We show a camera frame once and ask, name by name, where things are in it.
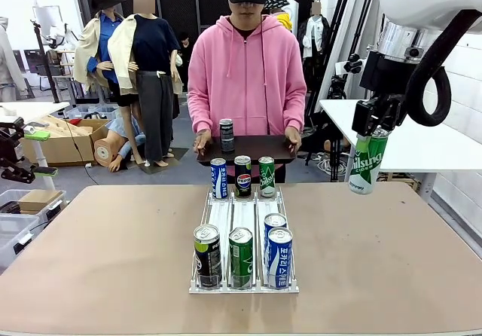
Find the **gray trousers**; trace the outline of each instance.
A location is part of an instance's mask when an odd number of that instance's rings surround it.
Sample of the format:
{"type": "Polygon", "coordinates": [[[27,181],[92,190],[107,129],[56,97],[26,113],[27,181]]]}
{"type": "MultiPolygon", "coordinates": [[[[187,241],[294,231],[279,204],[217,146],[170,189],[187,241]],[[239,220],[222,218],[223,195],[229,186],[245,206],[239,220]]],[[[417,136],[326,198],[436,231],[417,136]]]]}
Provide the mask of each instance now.
{"type": "Polygon", "coordinates": [[[137,91],[145,128],[145,157],[161,161],[172,138],[172,79],[156,72],[137,71],[137,91]]]}

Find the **cardboard box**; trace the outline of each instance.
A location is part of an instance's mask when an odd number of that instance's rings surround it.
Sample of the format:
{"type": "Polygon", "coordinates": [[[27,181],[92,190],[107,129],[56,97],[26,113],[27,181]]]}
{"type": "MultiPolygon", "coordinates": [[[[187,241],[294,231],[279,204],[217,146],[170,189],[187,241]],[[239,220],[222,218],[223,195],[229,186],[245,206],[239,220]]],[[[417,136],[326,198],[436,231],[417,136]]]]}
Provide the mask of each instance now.
{"type": "MultiPolygon", "coordinates": [[[[92,127],[93,132],[89,136],[71,136],[50,138],[41,142],[42,151],[49,166],[68,166],[82,163],[95,163],[93,156],[93,143],[107,136],[108,130],[105,125],[110,120],[82,120],[78,127],[92,127]]],[[[21,139],[23,153],[32,162],[36,163],[35,151],[31,140],[21,139]]]]}
{"type": "Polygon", "coordinates": [[[61,195],[61,191],[35,189],[34,191],[30,191],[28,194],[21,197],[18,203],[24,214],[30,214],[27,212],[34,212],[34,214],[36,214],[61,195]]]}

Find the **soda can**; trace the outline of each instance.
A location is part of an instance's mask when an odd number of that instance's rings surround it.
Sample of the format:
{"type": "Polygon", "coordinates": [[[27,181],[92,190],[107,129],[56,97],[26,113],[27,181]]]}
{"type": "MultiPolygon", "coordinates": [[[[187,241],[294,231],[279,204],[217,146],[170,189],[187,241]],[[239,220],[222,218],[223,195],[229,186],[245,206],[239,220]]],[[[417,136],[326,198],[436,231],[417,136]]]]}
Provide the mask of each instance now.
{"type": "Polygon", "coordinates": [[[221,152],[234,152],[234,125],[231,119],[219,121],[219,133],[221,138],[221,152]]]}
{"type": "Polygon", "coordinates": [[[247,198],[251,196],[251,158],[245,155],[234,158],[234,178],[236,196],[247,198]]]}
{"type": "Polygon", "coordinates": [[[378,127],[372,136],[358,135],[355,160],[349,174],[348,186],[361,195],[371,194],[382,165],[389,132],[378,127]]]}
{"type": "Polygon", "coordinates": [[[275,227],[286,228],[286,217],[281,213],[271,213],[264,217],[264,264],[268,264],[268,234],[275,227]]]}
{"type": "Polygon", "coordinates": [[[275,227],[268,234],[268,286],[285,289],[291,273],[291,248],[293,233],[286,228],[275,227]]]}
{"type": "Polygon", "coordinates": [[[194,250],[201,288],[218,288],[222,269],[219,230],[216,226],[201,225],[194,230],[194,250]]]}
{"type": "Polygon", "coordinates": [[[273,158],[261,157],[259,159],[259,176],[261,196],[265,198],[271,198],[276,193],[273,158]]]}
{"type": "Polygon", "coordinates": [[[212,195],[216,199],[227,198],[226,160],[216,158],[211,160],[212,195]]]}
{"type": "Polygon", "coordinates": [[[231,279],[234,289],[249,289],[253,280],[253,234],[236,228],[229,235],[231,279]]]}

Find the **white table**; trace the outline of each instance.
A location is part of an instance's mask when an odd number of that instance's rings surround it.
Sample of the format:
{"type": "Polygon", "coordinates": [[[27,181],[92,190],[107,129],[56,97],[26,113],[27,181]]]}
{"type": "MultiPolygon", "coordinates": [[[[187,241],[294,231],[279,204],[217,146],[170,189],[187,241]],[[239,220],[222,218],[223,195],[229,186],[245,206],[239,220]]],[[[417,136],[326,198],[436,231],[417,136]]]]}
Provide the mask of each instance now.
{"type": "MultiPolygon", "coordinates": [[[[20,101],[20,102],[1,102],[1,106],[8,110],[15,110],[17,116],[23,119],[25,124],[38,120],[46,115],[52,114],[55,111],[62,110],[67,106],[70,106],[68,102],[37,102],[37,101],[20,101]]],[[[39,166],[48,166],[45,159],[44,152],[40,142],[32,141],[33,148],[35,150],[35,156],[37,157],[39,166]]],[[[50,176],[44,176],[45,186],[47,189],[55,189],[53,180],[50,176]]]]}
{"type": "MultiPolygon", "coordinates": [[[[355,156],[357,138],[352,130],[352,122],[358,101],[320,101],[322,108],[352,146],[345,181],[348,180],[355,156]]],[[[424,174],[419,194],[426,201],[432,194],[437,173],[481,170],[481,144],[447,125],[423,127],[409,116],[390,135],[380,168],[385,173],[424,174]]]]}

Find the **can lid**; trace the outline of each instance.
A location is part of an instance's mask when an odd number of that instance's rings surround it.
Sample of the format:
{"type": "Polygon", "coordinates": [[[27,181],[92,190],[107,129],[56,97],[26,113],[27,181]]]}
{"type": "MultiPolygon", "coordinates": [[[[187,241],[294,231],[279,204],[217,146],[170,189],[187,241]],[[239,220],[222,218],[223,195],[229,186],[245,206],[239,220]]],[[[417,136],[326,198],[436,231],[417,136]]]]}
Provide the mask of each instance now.
{"type": "Polygon", "coordinates": [[[235,243],[244,244],[252,240],[253,233],[248,228],[234,228],[234,230],[230,233],[229,239],[235,243]]]}
{"type": "Polygon", "coordinates": [[[289,229],[275,227],[268,233],[268,239],[274,243],[288,243],[293,240],[293,233],[289,229]]]}
{"type": "Polygon", "coordinates": [[[219,238],[219,230],[214,225],[200,225],[194,230],[194,238],[200,243],[212,243],[219,238]]]}
{"type": "Polygon", "coordinates": [[[260,157],[259,164],[271,164],[274,163],[274,159],[272,157],[260,157]]]}
{"type": "Polygon", "coordinates": [[[245,165],[251,163],[251,158],[247,155],[240,155],[234,158],[234,163],[238,165],[245,165]]]}
{"type": "Polygon", "coordinates": [[[264,217],[264,223],[271,227],[285,227],[286,217],[281,213],[271,213],[264,217]]]}
{"type": "Polygon", "coordinates": [[[216,159],[211,160],[211,165],[224,165],[226,164],[226,160],[222,157],[217,157],[216,159]]]}

